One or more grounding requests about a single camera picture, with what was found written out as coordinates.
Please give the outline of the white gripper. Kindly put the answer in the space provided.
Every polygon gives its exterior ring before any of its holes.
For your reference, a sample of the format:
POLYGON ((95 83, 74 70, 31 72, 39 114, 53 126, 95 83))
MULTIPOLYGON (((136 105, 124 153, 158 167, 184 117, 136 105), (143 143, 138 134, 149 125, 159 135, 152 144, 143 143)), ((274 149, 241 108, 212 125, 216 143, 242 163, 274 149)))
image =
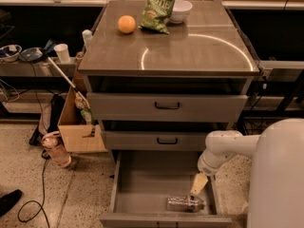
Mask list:
POLYGON ((221 166, 233 157, 233 153, 214 154, 209 149, 205 149, 198 159, 198 170, 201 173, 195 175, 190 193, 198 196, 208 182, 207 176, 214 176, 221 166))

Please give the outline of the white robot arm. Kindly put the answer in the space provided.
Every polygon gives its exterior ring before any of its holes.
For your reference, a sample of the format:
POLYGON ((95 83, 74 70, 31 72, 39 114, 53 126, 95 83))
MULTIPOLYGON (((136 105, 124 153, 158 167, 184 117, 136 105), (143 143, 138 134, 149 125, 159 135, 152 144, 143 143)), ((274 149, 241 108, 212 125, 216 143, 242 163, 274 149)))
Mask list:
POLYGON ((213 176, 236 154, 253 159, 247 228, 304 228, 304 120, 282 120, 259 135, 213 131, 198 170, 213 176))

